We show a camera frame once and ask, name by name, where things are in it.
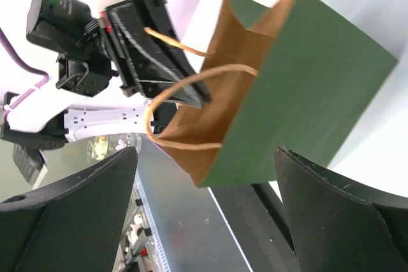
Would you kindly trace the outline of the green paper bag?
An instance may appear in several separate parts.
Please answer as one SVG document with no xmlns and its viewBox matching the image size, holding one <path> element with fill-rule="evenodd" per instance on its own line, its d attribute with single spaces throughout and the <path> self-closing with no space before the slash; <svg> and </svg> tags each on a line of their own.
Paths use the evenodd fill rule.
<svg viewBox="0 0 408 272">
<path fill-rule="evenodd" d="M 292 148 L 328 165 L 397 59 L 320 0 L 223 0 L 198 75 L 212 97 L 179 106 L 151 140 L 197 187 L 275 180 L 273 151 Z"/>
</svg>

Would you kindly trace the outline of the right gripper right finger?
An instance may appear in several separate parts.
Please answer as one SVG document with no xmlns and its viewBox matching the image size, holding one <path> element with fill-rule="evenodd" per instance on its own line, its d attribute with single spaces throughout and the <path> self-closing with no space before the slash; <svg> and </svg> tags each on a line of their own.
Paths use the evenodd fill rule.
<svg viewBox="0 0 408 272">
<path fill-rule="evenodd" d="M 302 271 L 407 271 L 407 198 L 279 147 L 274 164 Z"/>
</svg>

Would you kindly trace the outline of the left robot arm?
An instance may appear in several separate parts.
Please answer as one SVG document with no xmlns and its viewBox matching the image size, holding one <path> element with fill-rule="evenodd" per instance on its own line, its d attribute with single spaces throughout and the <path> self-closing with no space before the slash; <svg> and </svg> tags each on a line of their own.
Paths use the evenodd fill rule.
<svg viewBox="0 0 408 272">
<path fill-rule="evenodd" d="M 177 104 L 211 100 L 206 86 L 183 85 L 146 114 L 148 102 L 194 75 L 166 0 L 107 0 L 100 16 L 79 0 L 32 0 L 26 38 L 57 52 L 58 75 L 4 96 L 1 139 L 55 150 L 99 135 L 159 132 Z"/>
</svg>

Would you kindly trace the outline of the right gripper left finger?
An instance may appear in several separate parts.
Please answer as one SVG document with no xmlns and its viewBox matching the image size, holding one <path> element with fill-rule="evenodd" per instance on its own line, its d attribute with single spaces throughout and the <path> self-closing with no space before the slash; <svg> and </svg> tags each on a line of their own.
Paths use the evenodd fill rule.
<svg viewBox="0 0 408 272">
<path fill-rule="evenodd" d="M 1 271 L 112 271 L 138 154 L 101 162 L 1 203 Z"/>
</svg>

